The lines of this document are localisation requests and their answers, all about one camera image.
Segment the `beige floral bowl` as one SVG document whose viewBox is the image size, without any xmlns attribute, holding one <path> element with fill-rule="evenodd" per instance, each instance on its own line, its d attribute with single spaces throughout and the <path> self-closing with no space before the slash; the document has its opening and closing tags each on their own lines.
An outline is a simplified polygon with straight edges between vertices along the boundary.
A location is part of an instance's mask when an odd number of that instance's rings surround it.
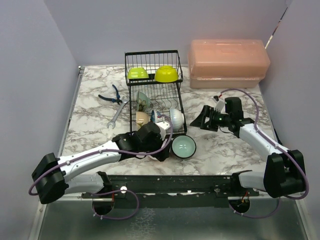
<svg viewBox="0 0 320 240">
<path fill-rule="evenodd" d="M 142 111 L 136 112 L 136 129 L 139 130 L 143 125 L 146 125 L 150 122 L 150 117 L 147 113 Z"/>
</svg>

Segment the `mint green floral bowl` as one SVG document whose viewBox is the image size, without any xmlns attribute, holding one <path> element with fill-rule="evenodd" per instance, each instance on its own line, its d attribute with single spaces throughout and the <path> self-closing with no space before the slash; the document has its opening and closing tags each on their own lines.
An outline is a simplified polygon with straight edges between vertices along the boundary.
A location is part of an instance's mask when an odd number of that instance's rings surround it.
<svg viewBox="0 0 320 240">
<path fill-rule="evenodd" d="M 141 91 L 138 91 L 136 94 L 136 103 L 137 103 L 136 110 L 138 112 L 146 113 L 150 110 L 150 99 L 145 93 Z"/>
</svg>

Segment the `yellow-green bowl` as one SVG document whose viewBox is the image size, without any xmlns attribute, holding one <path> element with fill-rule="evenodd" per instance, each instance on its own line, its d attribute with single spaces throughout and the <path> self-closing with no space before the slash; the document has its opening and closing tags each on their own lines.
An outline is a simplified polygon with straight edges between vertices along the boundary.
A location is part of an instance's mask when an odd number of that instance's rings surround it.
<svg viewBox="0 0 320 240">
<path fill-rule="evenodd" d="M 154 80 L 159 83 L 172 83 L 179 78 L 178 72 L 170 65 L 160 66 L 154 75 Z"/>
</svg>

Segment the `white square bowl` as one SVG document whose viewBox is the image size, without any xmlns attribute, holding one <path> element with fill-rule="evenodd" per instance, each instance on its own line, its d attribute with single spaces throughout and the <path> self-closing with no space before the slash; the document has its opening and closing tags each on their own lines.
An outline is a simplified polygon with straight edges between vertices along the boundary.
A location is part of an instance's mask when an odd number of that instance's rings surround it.
<svg viewBox="0 0 320 240">
<path fill-rule="evenodd" d="M 148 79 L 149 74 L 143 67 L 133 67 L 128 71 L 127 78 L 129 80 Z"/>
</svg>

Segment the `orange bowl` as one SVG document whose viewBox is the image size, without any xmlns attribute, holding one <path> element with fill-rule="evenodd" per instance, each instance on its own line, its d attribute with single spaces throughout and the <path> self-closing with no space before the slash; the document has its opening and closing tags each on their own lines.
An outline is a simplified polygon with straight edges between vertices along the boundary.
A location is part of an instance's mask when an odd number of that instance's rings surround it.
<svg viewBox="0 0 320 240">
<path fill-rule="evenodd" d="M 154 161 L 159 161 L 156 157 L 152 156 L 152 155 L 147 155 L 148 158 L 154 160 Z"/>
</svg>

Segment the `blue floral bowl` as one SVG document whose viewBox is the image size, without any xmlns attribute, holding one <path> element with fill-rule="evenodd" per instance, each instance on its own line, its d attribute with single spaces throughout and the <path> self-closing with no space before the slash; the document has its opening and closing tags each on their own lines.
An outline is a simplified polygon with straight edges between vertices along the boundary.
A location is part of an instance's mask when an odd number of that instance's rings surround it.
<svg viewBox="0 0 320 240">
<path fill-rule="evenodd" d="M 158 123 L 162 121 L 161 113 L 155 109 L 151 111 L 150 121 L 153 123 Z"/>
</svg>

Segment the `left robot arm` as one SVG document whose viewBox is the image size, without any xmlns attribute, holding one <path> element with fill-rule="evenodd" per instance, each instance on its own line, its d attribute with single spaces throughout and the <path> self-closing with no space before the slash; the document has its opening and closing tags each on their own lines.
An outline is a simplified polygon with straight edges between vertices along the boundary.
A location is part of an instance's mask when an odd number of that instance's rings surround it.
<svg viewBox="0 0 320 240">
<path fill-rule="evenodd" d="M 101 198 L 106 197 L 111 190 L 108 182 L 100 178 L 89 184 L 88 181 L 78 181 L 78 176 L 102 165 L 137 156 L 165 160 L 164 151 L 169 144 L 165 137 L 170 129 L 169 121 L 148 122 L 137 131 L 118 134 L 112 140 L 81 153 L 61 157 L 48 153 L 31 174 L 33 184 L 28 193 L 38 196 L 43 205 L 69 193 L 92 192 Z"/>
</svg>

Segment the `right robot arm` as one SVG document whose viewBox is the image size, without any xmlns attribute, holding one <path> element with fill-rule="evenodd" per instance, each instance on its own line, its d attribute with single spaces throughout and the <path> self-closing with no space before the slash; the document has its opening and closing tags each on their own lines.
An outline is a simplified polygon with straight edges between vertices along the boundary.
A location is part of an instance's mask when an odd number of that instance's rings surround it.
<svg viewBox="0 0 320 240">
<path fill-rule="evenodd" d="M 279 198 L 307 190 L 304 157 L 299 150 L 289 150 L 278 144 L 253 119 L 245 118 L 240 98 L 221 99 L 215 96 L 213 99 L 216 106 L 204 105 L 190 125 L 212 132 L 220 127 L 228 128 L 266 160 L 263 172 L 245 170 L 232 174 L 229 189 L 234 195 L 240 196 L 247 189 L 256 189 Z"/>
</svg>

